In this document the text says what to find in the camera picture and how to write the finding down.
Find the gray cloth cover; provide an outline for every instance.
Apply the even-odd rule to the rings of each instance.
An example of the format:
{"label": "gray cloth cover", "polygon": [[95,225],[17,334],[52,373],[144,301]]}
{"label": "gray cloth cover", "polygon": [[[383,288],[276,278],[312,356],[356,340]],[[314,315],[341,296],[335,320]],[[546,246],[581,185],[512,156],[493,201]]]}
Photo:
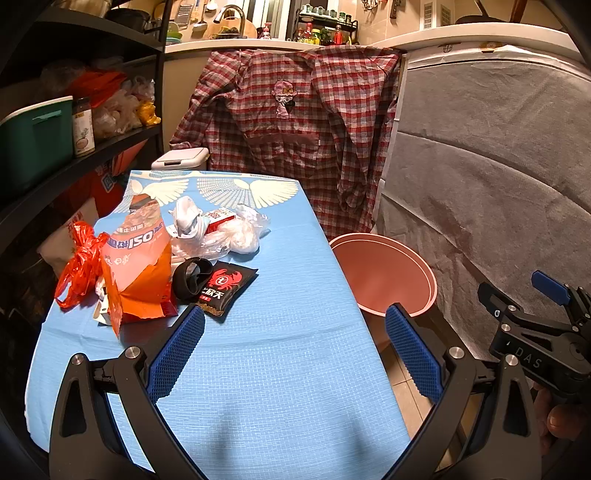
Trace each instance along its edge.
{"label": "gray cloth cover", "polygon": [[590,157],[584,78],[505,60],[408,71],[376,225],[429,263],[439,309],[477,358],[498,325],[480,282],[562,322],[532,272],[591,288]]}

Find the plastic basin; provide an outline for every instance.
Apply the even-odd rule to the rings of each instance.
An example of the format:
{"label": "plastic basin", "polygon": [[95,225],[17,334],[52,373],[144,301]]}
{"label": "plastic basin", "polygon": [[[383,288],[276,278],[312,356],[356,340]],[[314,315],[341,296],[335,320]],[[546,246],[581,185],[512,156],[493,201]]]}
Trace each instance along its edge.
{"label": "plastic basin", "polygon": [[411,317],[437,298],[429,265],[406,245],[373,233],[348,233],[330,242],[379,351],[389,344],[386,309],[399,302]]}

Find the shirt pocket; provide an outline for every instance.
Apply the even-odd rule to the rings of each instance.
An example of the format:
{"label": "shirt pocket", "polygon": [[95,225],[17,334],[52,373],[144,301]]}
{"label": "shirt pocket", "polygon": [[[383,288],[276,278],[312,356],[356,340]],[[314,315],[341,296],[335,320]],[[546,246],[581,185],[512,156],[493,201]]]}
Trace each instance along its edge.
{"label": "shirt pocket", "polygon": [[246,143],[263,173],[302,180],[316,178],[322,169],[316,133],[254,132],[246,137]]}

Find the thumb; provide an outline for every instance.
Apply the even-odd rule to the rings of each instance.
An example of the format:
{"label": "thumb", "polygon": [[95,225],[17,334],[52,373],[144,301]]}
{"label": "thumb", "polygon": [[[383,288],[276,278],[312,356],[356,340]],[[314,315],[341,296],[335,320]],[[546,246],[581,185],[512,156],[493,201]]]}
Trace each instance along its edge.
{"label": "thumb", "polygon": [[559,439],[576,440],[588,419],[581,405],[556,405],[548,415],[548,431]]}

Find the black strap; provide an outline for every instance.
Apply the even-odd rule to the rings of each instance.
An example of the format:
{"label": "black strap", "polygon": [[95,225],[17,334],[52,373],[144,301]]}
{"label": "black strap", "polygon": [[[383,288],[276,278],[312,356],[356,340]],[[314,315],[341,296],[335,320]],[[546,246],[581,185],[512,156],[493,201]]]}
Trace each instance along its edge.
{"label": "black strap", "polygon": [[213,272],[212,263],[201,257],[193,257],[181,263],[173,274],[173,292],[178,300],[192,301],[201,292]]}

